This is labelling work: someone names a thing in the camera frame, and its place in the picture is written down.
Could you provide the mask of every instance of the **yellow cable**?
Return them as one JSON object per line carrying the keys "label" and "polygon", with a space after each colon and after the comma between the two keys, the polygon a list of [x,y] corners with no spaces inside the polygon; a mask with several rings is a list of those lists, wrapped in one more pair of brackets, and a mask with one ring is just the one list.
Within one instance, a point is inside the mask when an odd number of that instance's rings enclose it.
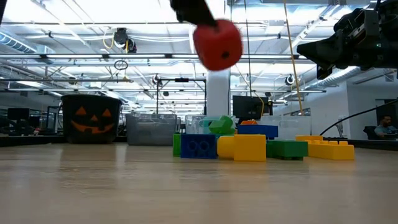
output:
{"label": "yellow cable", "polygon": [[[239,74],[241,74],[241,77],[243,78],[243,81],[244,81],[248,86],[250,86],[250,84],[244,79],[242,73],[239,72]],[[261,97],[260,97],[259,95],[257,95],[257,93],[256,93],[255,91],[253,91],[253,93],[261,100],[261,103],[262,103],[261,116],[262,116],[262,115],[264,114],[264,105],[265,105],[265,104],[264,104],[264,100],[262,100]]]}
{"label": "yellow cable", "polygon": [[114,33],[112,34],[112,44],[111,44],[111,46],[108,46],[108,45],[106,45],[106,42],[105,42],[105,32],[104,32],[104,38],[102,39],[102,41],[103,41],[103,43],[104,43],[104,46],[107,48],[107,49],[112,49],[112,47],[113,47],[113,43],[114,43]]}
{"label": "yellow cable", "polygon": [[289,20],[287,19],[286,0],[284,0],[284,7],[285,7],[285,15],[286,15],[287,35],[289,36],[290,55],[292,56],[292,64],[293,64],[294,79],[295,79],[295,81],[296,81],[296,90],[297,90],[298,104],[300,105],[300,112],[301,112],[301,115],[304,116],[303,106],[302,106],[302,104],[301,104],[300,85],[299,85],[299,81],[297,80],[296,65],[295,65],[294,56],[293,56],[292,37],[291,37],[291,35],[290,35]]}

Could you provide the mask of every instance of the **green lego brick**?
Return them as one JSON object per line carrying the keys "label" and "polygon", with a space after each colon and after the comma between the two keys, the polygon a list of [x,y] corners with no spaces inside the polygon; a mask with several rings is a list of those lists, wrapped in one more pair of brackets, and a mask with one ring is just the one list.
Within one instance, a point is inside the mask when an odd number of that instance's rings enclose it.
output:
{"label": "green lego brick", "polygon": [[209,130],[212,134],[233,134],[235,129],[231,128],[233,121],[228,116],[222,116],[217,121],[212,121]]}
{"label": "green lego brick", "polygon": [[302,161],[304,160],[304,157],[283,157],[283,156],[275,156],[275,159],[282,159],[282,160],[296,160],[296,161]]}
{"label": "green lego brick", "polygon": [[267,141],[266,149],[267,149],[267,158],[273,158],[275,151],[275,145],[273,144],[273,141]]}
{"label": "green lego brick", "polygon": [[273,141],[273,157],[305,157],[308,156],[306,141]]}
{"label": "green lego brick", "polygon": [[181,134],[173,135],[173,156],[181,156]]}

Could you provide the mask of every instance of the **clear plastic bin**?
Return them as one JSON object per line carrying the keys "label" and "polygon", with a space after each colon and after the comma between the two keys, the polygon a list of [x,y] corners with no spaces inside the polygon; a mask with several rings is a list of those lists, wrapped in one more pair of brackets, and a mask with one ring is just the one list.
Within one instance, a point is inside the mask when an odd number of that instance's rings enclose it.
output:
{"label": "clear plastic bin", "polygon": [[133,146],[172,146],[175,114],[127,114],[127,143]]}
{"label": "clear plastic bin", "polygon": [[259,124],[278,126],[276,139],[294,140],[296,135],[311,135],[311,116],[263,116]]}
{"label": "clear plastic bin", "polygon": [[[233,128],[235,128],[235,116],[229,117],[234,121]],[[187,134],[210,134],[209,125],[220,118],[221,116],[187,115],[185,117]]]}

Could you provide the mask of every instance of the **computer monitor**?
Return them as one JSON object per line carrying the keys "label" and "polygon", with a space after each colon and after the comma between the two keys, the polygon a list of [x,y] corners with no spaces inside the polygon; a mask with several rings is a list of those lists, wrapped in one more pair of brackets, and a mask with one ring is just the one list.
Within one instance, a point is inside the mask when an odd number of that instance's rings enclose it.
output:
{"label": "computer monitor", "polygon": [[40,116],[31,116],[29,117],[29,126],[33,128],[40,127]]}
{"label": "computer monitor", "polygon": [[[264,101],[264,113],[269,112],[268,97],[261,97]],[[241,119],[260,119],[262,102],[256,97],[250,96],[233,96],[233,114]]]}
{"label": "computer monitor", "polygon": [[29,120],[29,108],[8,108],[7,118],[13,121]]}

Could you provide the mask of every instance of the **security camera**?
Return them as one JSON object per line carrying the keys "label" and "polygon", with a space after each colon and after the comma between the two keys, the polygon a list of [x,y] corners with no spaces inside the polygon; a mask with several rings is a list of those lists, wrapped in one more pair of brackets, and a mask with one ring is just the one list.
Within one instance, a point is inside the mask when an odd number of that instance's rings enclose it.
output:
{"label": "security camera", "polygon": [[286,77],[285,79],[285,84],[287,86],[291,86],[294,83],[294,77],[292,76],[292,74],[290,74],[288,77]]}

